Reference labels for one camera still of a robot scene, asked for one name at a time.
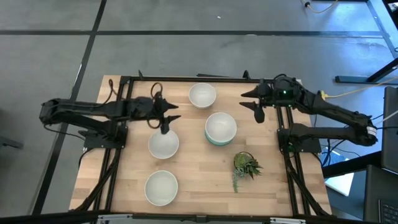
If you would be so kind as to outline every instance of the succulent plant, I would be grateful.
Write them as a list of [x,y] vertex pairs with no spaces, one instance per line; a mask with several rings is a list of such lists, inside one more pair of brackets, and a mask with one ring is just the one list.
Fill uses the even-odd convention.
[[234,157],[235,170],[233,172],[233,187],[238,192],[238,180],[249,174],[252,179],[254,175],[260,175],[258,168],[262,168],[258,161],[248,152],[239,152]]

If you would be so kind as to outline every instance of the teal-rimmed bowl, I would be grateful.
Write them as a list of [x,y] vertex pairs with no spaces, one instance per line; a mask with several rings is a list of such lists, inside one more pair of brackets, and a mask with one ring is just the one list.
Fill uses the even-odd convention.
[[236,135],[238,127],[235,119],[227,113],[214,113],[206,121],[205,136],[216,146],[229,144]]

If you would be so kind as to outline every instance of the yellow cable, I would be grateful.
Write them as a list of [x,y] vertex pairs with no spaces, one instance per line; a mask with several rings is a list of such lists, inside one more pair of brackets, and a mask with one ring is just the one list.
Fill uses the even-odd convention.
[[323,12],[325,12],[325,11],[327,11],[328,9],[330,9],[332,6],[334,6],[336,3],[338,2],[338,0],[336,0],[336,1],[334,1],[329,7],[327,7],[326,9],[324,9],[324,10],[322,10],[322,11],[315,11],[312,7],[311,7],[311,5],[309,4],[307,7],[309,8],[309,9],[311,9],[311,11],[313,11],[314,13],[323,13]]
[[352,94],[352,93],[356,93],[356,92],[358,92],[358,91],[366,90],[366,89],[368,89],[368,88],[372,88],[372,87],[375,87],[375,86],[383,85],[383,84],[385,84],[385,83],[387,83],[387,82],[391,82],[391,81],[393,81],[393,80],[395,80],[395,79],[397,79],[397,78],[398,78],[398,77],[394,77],[394,78],[391,78],[391,79],[389,79],[389,80],[387,80],[387,81],[384,81],[384,82],[380,82],[380,83],[378,83],[378,84],[376,84],[376,85],[373,85],[373,86],[368,86],[368,87],[365,87],[365,88],[360,88],[360,89],[358,89],[358,90],[349,91],[349,92],[347,92],[347,93],[342,93],[342,94],[336,95],[336,96],[329,96],[329,95],[327,95],[324,91],[321,91],[321,95],[322,95],[322,98],[323,98],[323,99],[326,99],[326,98],[337,98],[337,97],[349,95],[349,94]]

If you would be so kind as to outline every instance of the white bowl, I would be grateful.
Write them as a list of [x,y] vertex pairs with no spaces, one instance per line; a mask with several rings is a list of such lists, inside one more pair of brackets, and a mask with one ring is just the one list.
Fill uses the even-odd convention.
[[178,191],[175,176],[166,170],[159,170],[149,176],[145,183],[145,197],[156,206],[164,206],[174,200]]
[[207,108],[216,100],[216,89],[207,83],[194,84],[189,90],[189,100],[197,108]]
[[172,157],[178,149],[180,141],[178,136],[172,130],[167,134],[162,134],[160,130],[150,136],[148,141],[149,152],[158,159],[167,159]]
[[235,119],[226,113],[214,113],[206,121],[205,136],[216,146],[224,146],[232,141],[238,129]]

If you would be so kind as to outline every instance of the wooden table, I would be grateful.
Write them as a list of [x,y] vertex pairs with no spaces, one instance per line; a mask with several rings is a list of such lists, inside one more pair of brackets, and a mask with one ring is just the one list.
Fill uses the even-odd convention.
[[[104,76],[97,100],[99,103],[108,97],[110,78],[114,83],[119,83],[120,76]],[[132,97],[150,96],[153,84],[134,82]],[[257,124],[252,111],[239,105],[240,101],[252,100],[240,94],[252,90],[256,84],[211,83],[217,90],[217,99],[211,108],[203,110],[195,108],[188,99],[189,89],[194,83],[162,84],[164,98],[179,106],[176,110],[168,111],[167,115],[182,115],[170,125],[178,135],[180,147],[170,159],[156,159],[151,156],[147,146],[149,137],[156,130],[148,127],[144,121],[130,122],[111,210],[126,213],[291,216],[285,164],[276,135],[276,110],[266,108],[265,122]],[[282,111],[287,124],[285,110]],[[205,138],[206,119],[215,112],[229,113],[238,125],[236,137],[227,146],[214,146]],[[293,116],[296,123],[310,125],[309,115],[293,110]],[[233,157],[241,151],[250,152],[264,169],[261,170],[262,175],[254,180],[249,177],[241,179],[239,193],[236,194],[232,186]],[[79,206],[97,184],[103,155],[104,149],[95,149],[83,158],[70,208]],[[307,188],[323,209],[330,212],[319,161],[309,153],[300,155]],[[178,180],[175,200],[164,207],[150,204],[144,195],[147,178],[157,170],[170,171]],[[295,187],[299,211],[302,213],[300,191]],[[106,193],[107,186],[103,190],[100,208],[104,207]]]

